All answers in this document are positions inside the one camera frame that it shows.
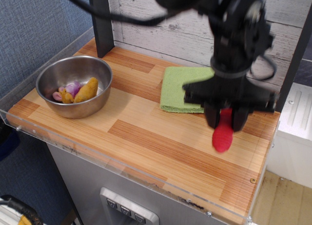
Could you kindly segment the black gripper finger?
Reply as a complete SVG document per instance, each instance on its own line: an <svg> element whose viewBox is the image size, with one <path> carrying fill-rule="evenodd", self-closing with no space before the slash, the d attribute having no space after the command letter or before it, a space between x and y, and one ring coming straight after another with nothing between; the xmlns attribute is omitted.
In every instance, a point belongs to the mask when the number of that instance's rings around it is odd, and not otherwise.
<svg viewBox="0 0 312 225"><path fill-rule="evenodd" d="M206 121L211 128L217 128L220 120L221 109L215 108L207 103L204 104Z"/></svg>
<svg viewBox="0 0 312 225"><path fill-rule="evenodd" d="M248 119L249 109L239 107L232 111L232 129L233 131L241 131Z"/></svg>

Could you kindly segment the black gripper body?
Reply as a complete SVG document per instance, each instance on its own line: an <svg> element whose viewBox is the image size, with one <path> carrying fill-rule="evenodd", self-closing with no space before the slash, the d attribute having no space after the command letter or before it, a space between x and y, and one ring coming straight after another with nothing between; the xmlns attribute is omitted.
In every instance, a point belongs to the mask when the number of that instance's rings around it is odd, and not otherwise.
<svg viewBox="0 0 312 225"><path fill-rule="evenodd" d="M279 92L260 87L246 77L210 79L184 84L184 102L199 104L216 110L248 109L250 112L273 113L279 99Z"/></svg>

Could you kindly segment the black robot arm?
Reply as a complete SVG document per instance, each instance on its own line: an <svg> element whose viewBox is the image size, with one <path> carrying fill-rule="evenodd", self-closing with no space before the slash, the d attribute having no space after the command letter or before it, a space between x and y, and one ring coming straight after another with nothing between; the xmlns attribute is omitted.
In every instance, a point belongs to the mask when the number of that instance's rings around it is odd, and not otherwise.
<svg viewBox="0 0 312 225"><path fill-rule="evenodd" d="M278 92L250 82L246 74L272 46L271 27L263 0L156 0L169 12L195 9L207 15L214 36L211 67L214 76L183 85L186 103L200 104L208 125L221 123L221 111L230 108L232 129L243 129L254 111L274 112Z"/></svg>

